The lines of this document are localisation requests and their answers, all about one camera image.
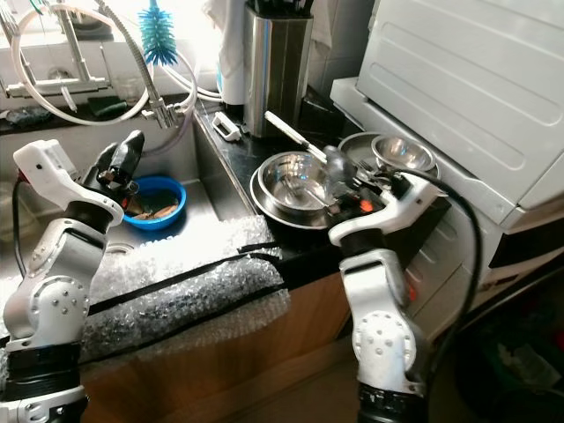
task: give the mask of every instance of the stainless steel knife block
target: stainless steel knife block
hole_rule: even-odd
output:
[[[244,119],[253,137],[279,134],[264,119],[267,110],[297,125],[307,83],[312,26],[311,17],[263,17],[246,6]]]

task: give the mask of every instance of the wooden cabinet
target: wooden cabinet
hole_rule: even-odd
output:
[[[349,316],[340,275],[295,289],[291,297],[288,313],[247,336],[131,360],[86,378],[91,402],[83,421],[214,421],[349,355],[348,340],[332,344]],[[206,412],[210,407],[225,410]],[[190,417],[194,413],[200,420]]]

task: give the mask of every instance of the sink drain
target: sink drain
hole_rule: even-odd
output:
[[[115,242],[106,247],[106,254],[127,254],[133,249],[133,246],[125,242]]]

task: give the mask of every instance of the metal bowl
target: metal bowl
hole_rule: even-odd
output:
[[[324,212],[332,200],[323,163],[307,152],[282,152],[258,168],[258,184],[266,199],[290,214]]]
[[[372,151],[380,168],[408,168],[427,172],[435,165],[433,153],[412,139],[381,135],[372,140]]]
[[[250,180],[250,195],[256,206],[268,217],[284,225],[307,230],[323,230],[329,226],[329,215],[324,211],[316,213],[286,213],[266,197],[258,184],[258,169]]]

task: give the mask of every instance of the white appliance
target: white appliance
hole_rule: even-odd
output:
[[[474,307],[564,251],[564,7],[552,0],[382,0],[358,78],[331,98],[366,131],[434,149],[479,214]],[[471,266],[452,207],[410,263],[415,321],[438,336]]]

